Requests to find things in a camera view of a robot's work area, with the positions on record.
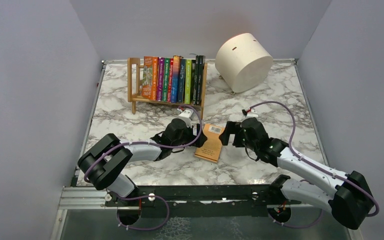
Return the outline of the plain orange paperback book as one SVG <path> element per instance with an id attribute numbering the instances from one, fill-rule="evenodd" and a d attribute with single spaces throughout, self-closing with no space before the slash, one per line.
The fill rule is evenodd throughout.
<path id="1" fill-rule="evenodd" d="M 224 127 L 206 123 L 203 134 L 207 137 L 207 140 L 201 147 L 196 149 L 194 156 L 216 164 L 223 146 L 219 137 L 224 130 Z"/>

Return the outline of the orange cartoon paperback book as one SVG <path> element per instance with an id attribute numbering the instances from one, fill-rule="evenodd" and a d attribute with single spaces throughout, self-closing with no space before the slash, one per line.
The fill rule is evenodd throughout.
<path id="1" fill-rule="evenodd" d="M 159 58 L 145 56 L 142 70 L 141 95 L 151 101 L 157 100 L 157 75 Z"/>

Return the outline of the green cartoon paperback book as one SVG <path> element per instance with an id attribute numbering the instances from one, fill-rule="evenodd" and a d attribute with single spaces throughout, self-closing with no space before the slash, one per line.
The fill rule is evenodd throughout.
<path id="1" fill-rule="evenodd" d="M 162 101 L 168 101 L 168 88 L 169 88 L 169 72 L 170 72 L 170 58 L 164 58 L 164 75 L 163 75 L 163 88 L 162 88 Z"/>

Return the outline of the purple spine paperback book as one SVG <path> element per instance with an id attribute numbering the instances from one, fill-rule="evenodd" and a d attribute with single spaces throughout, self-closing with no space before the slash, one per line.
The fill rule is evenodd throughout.
<path id="1" fill-rule="evenodd" d="M 158 59 L 158 76 L 157 76 L 157 90 L 156 100 L 162 101 L 163 99 L 163 81 L 164 81 L 164 70 L 165 70 L 165 58 L 160 57 Z"/>

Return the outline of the red spine paperback book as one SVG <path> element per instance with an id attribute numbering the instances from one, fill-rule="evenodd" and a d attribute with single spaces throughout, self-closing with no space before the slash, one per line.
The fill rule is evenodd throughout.
<path id="1" fill-rule="evenodd" d="M 168 70 L 168 89 L 167 89 L 167 102 L 169 102 L 169 103 L 171 103 L 173 65 L 174 65 L 174 58 L 170 58 L 169 70 Z"/>

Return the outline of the blue cover paperback book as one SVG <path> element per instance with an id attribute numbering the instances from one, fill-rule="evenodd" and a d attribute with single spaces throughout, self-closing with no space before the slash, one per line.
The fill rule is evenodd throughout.
<path id="1" fill-rule="evenodd" d="M 176 103 L 178 101 L 178 85 L 179 85 L 181 59 L 182 59 L 182 57 L 178 56 L 178 55 L 175 55 L 173 57 L 171 96 L 170 96 L 170 102 L 171 103 Z"/>

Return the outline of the dark green hardcover book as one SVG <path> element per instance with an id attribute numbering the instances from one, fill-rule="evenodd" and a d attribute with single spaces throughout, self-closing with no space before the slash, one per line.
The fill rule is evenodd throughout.
<path id="1" fill-rule="evenodd" d="M 205 55 L 200 55 L 198 57 L 198 66 L 197 66 L 197 92 L 196 92 L 196 102 L 198 105 L 201 104 L 202 101 L 202 88 L 203 88 L 203 71 L 205 66 Z"/>

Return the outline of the wooden dowel rack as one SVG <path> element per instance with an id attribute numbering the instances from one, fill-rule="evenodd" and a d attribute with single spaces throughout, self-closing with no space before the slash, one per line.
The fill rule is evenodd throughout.
<path id="1" fill-rule="evenodd" d="M 154 101 L 149 100 L 141 96 L 140 87 L 141 87 L 141 69 L 144 68 L 144 65 L 141 64 L 141 59 L 137 57 L 129 57 L 127 59 L 127 101 L 131 103 L 131 112 L 136 114 L 137 112 L 137 102 L 150 103 L 150 104 L 160 104 L 160 105 L 171 105 L 171 106 L 180 106 L 182 103 L 170 103 L 165 101 Z M 207 83 L 207 70 L 208 64 L 205 63 L 203 67 L 203 77 L 202 77 L 202 90 L 201 90 L 201 103 L 198 105 L 190 104 L 189 106 L 196 109 L 200 109 L 200 118 L 204 118 L 204 109 L 205 109 L 205 97 L 206 97 L 206 83 Z"/>

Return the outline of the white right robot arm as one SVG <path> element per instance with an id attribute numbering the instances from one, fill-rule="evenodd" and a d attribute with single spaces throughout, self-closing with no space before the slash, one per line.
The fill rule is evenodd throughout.
<path id="1" fill-rule="evenodd" d="M 300 201 L 322 209 L 352 230 L 360 227 L 375 206 L 370 187 L 361 173 L 335 171 L 306 158 L 289 143 L 270 137 L 255 117 L 242 122 L 228 121 L 219 136 L 222 145 L 228 144 L 231 135 L 234 136 L 233 146 L 251 150 L 257 160 L 290 171 L 309 182 L 305 184 L 289 176 L 279 176 L 270 185 L 271 197 Z"/>

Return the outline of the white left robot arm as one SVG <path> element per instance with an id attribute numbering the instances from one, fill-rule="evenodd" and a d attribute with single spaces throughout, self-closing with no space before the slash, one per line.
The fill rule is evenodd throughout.
<path id="1" fill-rule="evenodd" d="M 128 163 L 160 161 L 189 146 L 200 148 L 206 140 L 200 124 L 188 126 L 183 119 L 175 118 L 148 141 L 122 142 L 108 133 L 79 158 L 77 166 L 86 182 L 97 190 L 106 189 L 121 198 L 131 198 L 137 186 L 122 174 Z"/>

